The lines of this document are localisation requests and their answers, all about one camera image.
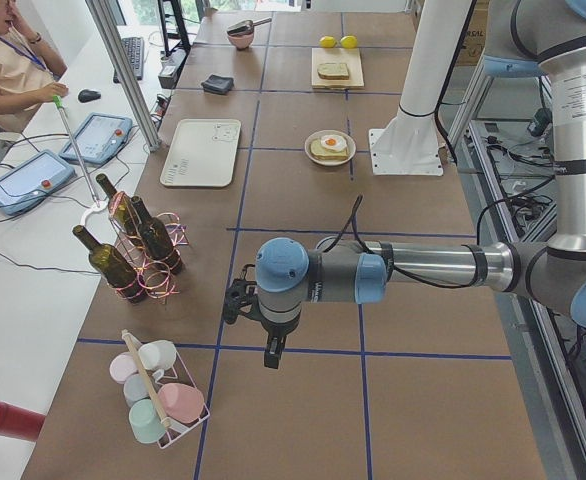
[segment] person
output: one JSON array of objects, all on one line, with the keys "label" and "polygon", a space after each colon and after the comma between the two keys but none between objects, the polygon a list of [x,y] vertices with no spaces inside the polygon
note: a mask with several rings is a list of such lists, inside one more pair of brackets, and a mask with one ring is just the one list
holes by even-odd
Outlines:
[{"label": "person", "polygon": [[22,17],[15,0],[0,0],[0,129],[22,132],[38,108],[68,93],[55,81],[60,55]]}]

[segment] hand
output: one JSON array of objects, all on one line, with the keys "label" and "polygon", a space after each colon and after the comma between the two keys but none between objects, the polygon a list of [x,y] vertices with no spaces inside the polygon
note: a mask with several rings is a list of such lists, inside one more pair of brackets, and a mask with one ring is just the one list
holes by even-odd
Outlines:
[{"label": "hand", "polygon": [[69,93],[69,89],[63,83],[51,82],[42,88],[35,90],[37,98],[40,102],[52,102],[55,95],[65,97]]},{"label": "hand", "polygon": [[28,40],[35,38],[37,32],[31,28],[26,20],[24,20],[20,10],[17,8],[17,2],[15,0],[9,0],[8,9],[10,15],[13,17],[13,27]]}]

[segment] lemon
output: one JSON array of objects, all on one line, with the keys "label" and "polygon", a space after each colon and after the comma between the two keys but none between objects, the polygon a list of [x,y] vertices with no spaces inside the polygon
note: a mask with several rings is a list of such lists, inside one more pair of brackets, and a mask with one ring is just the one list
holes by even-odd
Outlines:
[{"label": "lemon", "polygon": [[325,35],[324,37],[320,38],[320,47],[322,48],[333,48],[337,41],[335,38]]},{"label": "lemon", "polygon": [[344,48],[356,48],[357,47],[357,37],[355,37],[353,35],[346,35],[345,37],[342,37],[342,40],[340,40],[340,44]]}]

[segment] toast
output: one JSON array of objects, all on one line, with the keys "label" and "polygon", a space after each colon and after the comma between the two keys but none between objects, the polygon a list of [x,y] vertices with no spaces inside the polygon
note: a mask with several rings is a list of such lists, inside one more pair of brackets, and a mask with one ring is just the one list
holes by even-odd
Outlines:
[{"label": "toast", "polygon": [[344,150],[335,152],[333,150],[329,150],[328,148],[324,148],[319,138],[316,138],[311,142],[311,147],[309,150],[311,151],[313,158],[316,160],[346,160],[349,158],[348,146]]},{"label": "toast", "polygon": [[351,78],[346,63],[320,63],[317,74],[324,80],[348,80]]}]

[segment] fried egg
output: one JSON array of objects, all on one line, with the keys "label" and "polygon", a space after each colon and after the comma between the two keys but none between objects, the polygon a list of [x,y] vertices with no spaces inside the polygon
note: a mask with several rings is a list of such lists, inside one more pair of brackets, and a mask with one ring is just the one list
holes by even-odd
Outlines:
[{"label": "fried egg", "polygon": [[347,146],[346,139],[340,135],[322,135],[320,144],[333,152],[341,152]]}]

